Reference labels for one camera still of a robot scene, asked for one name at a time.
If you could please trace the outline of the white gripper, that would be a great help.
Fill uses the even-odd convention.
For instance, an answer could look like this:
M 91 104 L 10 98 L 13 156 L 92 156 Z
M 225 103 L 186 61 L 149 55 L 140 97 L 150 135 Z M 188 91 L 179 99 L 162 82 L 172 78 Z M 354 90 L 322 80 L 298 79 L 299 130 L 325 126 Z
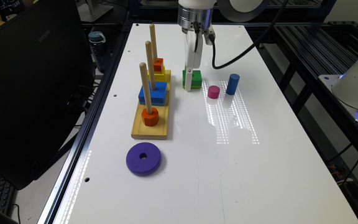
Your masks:
M 212 27 L 201 30 L 196 33 L 193 30 L 182 29 L 185 38 L 185 90 L 191 90 L 191 82 L 193 70 L 199 68 L 201 64 L 201 56 L 203 51 L 203 41 L 207 45 L 212 45 L 210 37 L 215 38 L 215 32 Z

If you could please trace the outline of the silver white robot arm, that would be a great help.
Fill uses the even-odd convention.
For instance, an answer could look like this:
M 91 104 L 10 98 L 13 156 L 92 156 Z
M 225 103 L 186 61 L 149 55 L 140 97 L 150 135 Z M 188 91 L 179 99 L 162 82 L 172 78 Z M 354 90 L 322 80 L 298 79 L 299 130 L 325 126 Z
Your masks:
M 178 24 L 185 34 L 185 90 L 191 90 L 193 70 L 200 67 L 203 42 L 211 31 L 213 7 L 230 21 L 245 22 L 258 16 L 268 0 L 179 0 Z

